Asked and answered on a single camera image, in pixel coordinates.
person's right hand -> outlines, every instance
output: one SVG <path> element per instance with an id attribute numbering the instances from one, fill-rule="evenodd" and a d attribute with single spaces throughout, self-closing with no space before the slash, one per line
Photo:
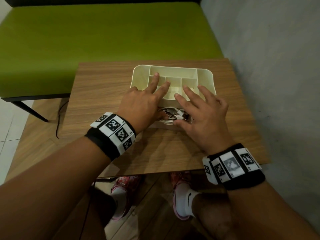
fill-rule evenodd
<path id="1" fill-rule="evenodd" d="M 178 93 L 174 95 L 193 121 L 190 124 L 175 120 L 173 124 L 184 129 L 208 155 L 212 155 L 236 144 L 226 123 L 228 104 L 224 99 L 214 96 L 206 87 L 198 85 L 198 89 L 204 95 L 205 101 L 187 86 L 184 86 L 183 90 L 190 101 Z"/>

green upholstery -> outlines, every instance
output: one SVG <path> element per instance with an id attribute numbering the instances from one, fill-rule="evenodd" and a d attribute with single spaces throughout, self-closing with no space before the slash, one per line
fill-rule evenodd
<path id="1" fill-rule="evenodd" d="M 0 97 L 70 93 L 79 62 L 221 57 L 193 2 L 15 7 L 0 25 Z"/>

foot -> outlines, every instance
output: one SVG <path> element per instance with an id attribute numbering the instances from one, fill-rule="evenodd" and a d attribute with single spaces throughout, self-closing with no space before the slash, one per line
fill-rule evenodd
<path id="1" fill-rule="evenodd" d="M 133 192 L 138 188 L 141 176 L 118 177 L 111 188 L 111 196 L 116 204 L 116 211 L 112 219 L 117 221 L 124 217 L 132 206 Z"/>
<path id="2" fill-rule="evenodd" d="M 173 210 L 175 215 L 183 221 L 186 221 L 192 213 L 192 201 L 198 192 L 191 189 L 190 172 L 172 172 L 170 173 L 171 183 L 173 185 Z"/>

nike swoosh logo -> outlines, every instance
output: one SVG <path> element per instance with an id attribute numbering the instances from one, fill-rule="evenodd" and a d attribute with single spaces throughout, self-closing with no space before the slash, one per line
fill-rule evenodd
<path id="1" fill-rule="evenodd" d="M 191 196 L 191 193 L 188 195 L 188 206 L 189 206 L 189 198 L 190 198 L 190 196 Z"/>

hand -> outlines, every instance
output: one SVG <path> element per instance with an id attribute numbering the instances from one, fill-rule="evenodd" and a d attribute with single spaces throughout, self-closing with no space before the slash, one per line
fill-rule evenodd
<path id="1" fill-rule="evenodd" d="M 184 129 L 208 155 L 212 155 L 236 144 L 226 123 L 228 104 L 224 99 L 214 96 L 206 87 L 198 85 L 198 89 L 204 95 L 205 101 L 187 86 L 184 86 L 183 90 L 190 102 L 178 93 L 174 95 L 193 121 L 190 124 L 175 120 L 173 124 Z"/>
<path id="2" fill-rule="evenodd" d="M 158 112 L 158 103 L 170 87 L 166 81 L 156 92 L 159 82 L 159 73 L 156 72 L 149 86 L 143 91 L 136 87 L 130 88 L 123 96 L 117 115 L 126 119 L 135 129 L 136 134 L 148 128 L 154 121 L 168 119 L 164 112 Z"/>

